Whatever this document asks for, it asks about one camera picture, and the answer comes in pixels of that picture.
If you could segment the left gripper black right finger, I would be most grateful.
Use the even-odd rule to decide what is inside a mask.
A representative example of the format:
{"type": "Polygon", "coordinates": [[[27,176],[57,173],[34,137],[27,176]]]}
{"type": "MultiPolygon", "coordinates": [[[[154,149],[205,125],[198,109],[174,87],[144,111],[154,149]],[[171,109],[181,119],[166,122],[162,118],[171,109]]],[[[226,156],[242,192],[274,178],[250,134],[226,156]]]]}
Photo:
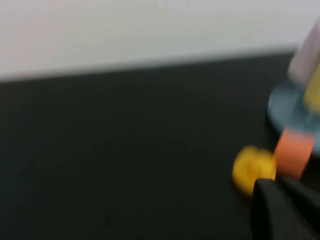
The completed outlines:
{"type": "Polygon", "coordinates": [[[291,177],[280,178],[279,184],[308,225],[320,235],[320,194],[291,177]]]}

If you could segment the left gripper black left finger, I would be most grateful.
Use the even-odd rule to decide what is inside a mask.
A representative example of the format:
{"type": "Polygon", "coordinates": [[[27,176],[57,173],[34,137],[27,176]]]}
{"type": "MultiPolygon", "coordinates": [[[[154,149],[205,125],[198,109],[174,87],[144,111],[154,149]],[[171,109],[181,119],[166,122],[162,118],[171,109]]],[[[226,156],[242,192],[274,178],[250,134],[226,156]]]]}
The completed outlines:
{"type": "Polygon", "coordinates": [[[318,240],[279,182],[255,181],[250,226],[254,240],[318,240]]]}

